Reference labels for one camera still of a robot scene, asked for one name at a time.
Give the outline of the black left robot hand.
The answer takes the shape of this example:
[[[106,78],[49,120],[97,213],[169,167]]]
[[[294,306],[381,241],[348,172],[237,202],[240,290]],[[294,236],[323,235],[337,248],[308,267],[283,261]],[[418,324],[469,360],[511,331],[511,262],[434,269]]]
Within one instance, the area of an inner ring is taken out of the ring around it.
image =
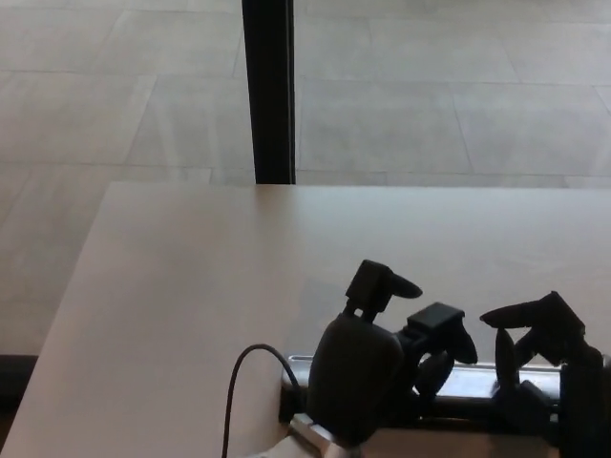
[[[342,446],[364,444],[394,417],[420,417],[455,363],[476,363],[461,309],[435,302],[396,332],[375,324],[392,297],[422,293],[385,264],[363,260],[344,310],[324,331],[309,370],[305,412]]]

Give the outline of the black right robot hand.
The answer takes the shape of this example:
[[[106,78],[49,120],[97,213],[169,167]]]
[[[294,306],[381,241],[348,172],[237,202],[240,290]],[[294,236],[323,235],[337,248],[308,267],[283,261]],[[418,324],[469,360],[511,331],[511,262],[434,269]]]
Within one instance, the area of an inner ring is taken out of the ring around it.
[[[585,324],[561,295],[500,307],[480,320],[496,330],[496,410],[561,457],[610,455],[610,357],[585,340]],[[560,368],[559,398],[519,378],[536,355]]]

